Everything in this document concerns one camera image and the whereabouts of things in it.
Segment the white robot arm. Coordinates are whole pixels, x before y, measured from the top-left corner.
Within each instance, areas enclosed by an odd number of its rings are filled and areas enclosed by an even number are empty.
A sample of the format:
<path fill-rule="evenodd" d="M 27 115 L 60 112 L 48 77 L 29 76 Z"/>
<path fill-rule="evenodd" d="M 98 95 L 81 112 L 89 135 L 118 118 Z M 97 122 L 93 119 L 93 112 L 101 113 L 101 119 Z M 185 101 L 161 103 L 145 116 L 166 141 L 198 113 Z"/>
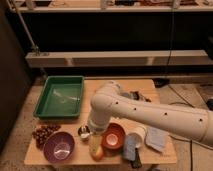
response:
<path fill-rule="evenodd" d="M 116 80 L 92 87 L 87 124 L 93 133 L 104 133 L 112 117 L 124 118 L 213 148 L 213 111 L 133 100 L 122 95 L 122 84 Z"/>

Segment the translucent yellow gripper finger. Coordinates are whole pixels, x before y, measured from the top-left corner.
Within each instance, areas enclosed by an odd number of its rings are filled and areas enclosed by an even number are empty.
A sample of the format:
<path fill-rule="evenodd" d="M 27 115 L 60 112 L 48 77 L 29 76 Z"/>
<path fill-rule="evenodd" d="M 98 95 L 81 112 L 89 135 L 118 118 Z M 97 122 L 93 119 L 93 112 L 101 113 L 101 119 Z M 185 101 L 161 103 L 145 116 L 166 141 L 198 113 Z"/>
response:
<path fill-rule="evenodd" d="M 89 138 L 89 151 L 91 154 L 97 154 L 101 149 L 102 137 L 97 134 L 91 134 Z"/>

